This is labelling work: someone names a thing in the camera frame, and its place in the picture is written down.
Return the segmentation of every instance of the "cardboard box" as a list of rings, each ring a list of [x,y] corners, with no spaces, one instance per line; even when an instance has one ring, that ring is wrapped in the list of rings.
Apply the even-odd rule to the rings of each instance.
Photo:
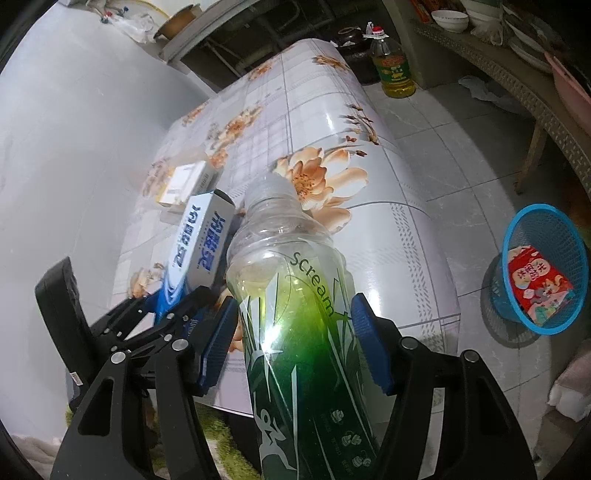
[[[157,201],[164,207],[185,205],[190,196],[207,189],[214,175],[215,169],[206,160],[180,165],[174,169]]]
[[[212,286],[234,210],[220,190],[189,198],[168,256],[156,322],[188,292]]]

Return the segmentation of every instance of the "tiled floor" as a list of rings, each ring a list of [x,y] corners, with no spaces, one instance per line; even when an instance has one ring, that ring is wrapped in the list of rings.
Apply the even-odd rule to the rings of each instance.
[[[472,99],[458,84],[418,90],[406,99],[386,97],[379,84],[366,92],[398,139],[439,229],[462,310],[458,351],[470,348],[483,356],[533,449],[550,387],[583,337],[584,325],[578,320],[560,335],[534,336],[493,312],[488,286],[512,217],[530,203],[563,206],[557,180],[562,154],[547,145],[518,196],[513,182],[529,146],[531,119]],[[441,411],[431,417],[421,477],[436,464],[442,419]]]

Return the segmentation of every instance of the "blue and white box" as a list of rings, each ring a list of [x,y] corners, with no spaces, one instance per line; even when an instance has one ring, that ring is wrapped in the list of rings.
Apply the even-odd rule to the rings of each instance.
[[[168,256],[156,322],[190,291],[212,286],[234,210],[221,190],[189,197]]]

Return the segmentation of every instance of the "green rug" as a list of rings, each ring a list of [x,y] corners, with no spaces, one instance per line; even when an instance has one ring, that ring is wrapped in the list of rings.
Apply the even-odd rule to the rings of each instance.
[[[230,428],[223,421],[222,413],[215,408],[195,403],[195,410],[199,423],[203,429],[203,434],[209,442],[210,448],[214,448],[212,456],[217,467],[221,466],[231,480],[261,480],[261,476],[253,466],[244,458],[240,450],[236,448],[236,443],[232,438]],[[72,423],[73,413],[68,408],[66,411],[66,423],[68,426]],[[154,419],[152,430],[160,437],[160,428],[158,419]],[[150,450],[152,457],[152,467],[154,472],[161,473],[166,469],[166,461],[162,452],[161,445],[156,445]]]

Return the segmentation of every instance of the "plastic bottle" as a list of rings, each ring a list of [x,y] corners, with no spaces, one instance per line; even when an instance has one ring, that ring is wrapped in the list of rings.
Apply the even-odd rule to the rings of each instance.
[[[415,92],[408,60],[402,45],[384,34],[382,27],[373,27],[374,40],[370,54],[382,81],[382,90],[392,98],[405,98]]]
[[[265,480],[368,478],[377,446],[362,402],[342,256],[275,173],[252,182],[228,249]]]

